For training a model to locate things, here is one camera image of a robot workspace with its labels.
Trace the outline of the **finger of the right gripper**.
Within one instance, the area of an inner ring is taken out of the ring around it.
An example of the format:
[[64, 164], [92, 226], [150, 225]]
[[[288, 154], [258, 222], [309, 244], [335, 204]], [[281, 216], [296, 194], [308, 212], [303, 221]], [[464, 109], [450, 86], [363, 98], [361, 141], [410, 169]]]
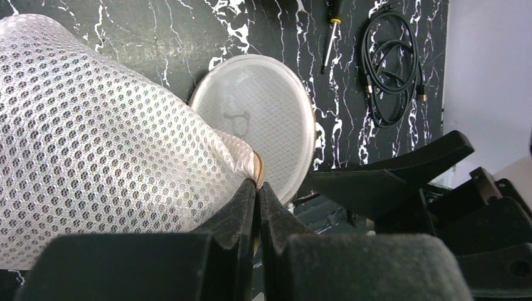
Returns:
[[303, 186], [375, 221], [473, 152], [469, 139], [453, 130], [398, 157], [352, 168], [312, 171]]

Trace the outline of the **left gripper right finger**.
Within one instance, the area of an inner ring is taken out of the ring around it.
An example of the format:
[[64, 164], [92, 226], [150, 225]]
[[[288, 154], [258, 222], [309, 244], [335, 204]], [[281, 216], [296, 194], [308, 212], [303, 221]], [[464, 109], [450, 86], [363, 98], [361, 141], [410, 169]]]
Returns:
[[471, 300], [457, 260], [429, 235], [319, 235], [257, 193], [266, 300]]

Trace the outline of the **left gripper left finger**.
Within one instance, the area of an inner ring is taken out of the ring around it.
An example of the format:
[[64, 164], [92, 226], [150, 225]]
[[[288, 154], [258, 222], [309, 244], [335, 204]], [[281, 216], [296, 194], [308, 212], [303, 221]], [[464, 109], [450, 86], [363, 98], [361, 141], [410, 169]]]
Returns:
[[256, 187], [187, 233], [67, 235], [29, 271], [17, 300], [250, 300]]

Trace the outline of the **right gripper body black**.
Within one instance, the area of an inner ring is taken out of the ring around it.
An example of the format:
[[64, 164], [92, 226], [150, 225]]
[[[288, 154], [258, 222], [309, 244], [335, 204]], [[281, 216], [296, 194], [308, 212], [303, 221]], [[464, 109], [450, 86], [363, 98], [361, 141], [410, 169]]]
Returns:
[[379, 234], [424, 233], [454, 254], [476, 299], [531, 298], [531, 210], [484, 168], [449, 190], [427, 184], [375, 221]]

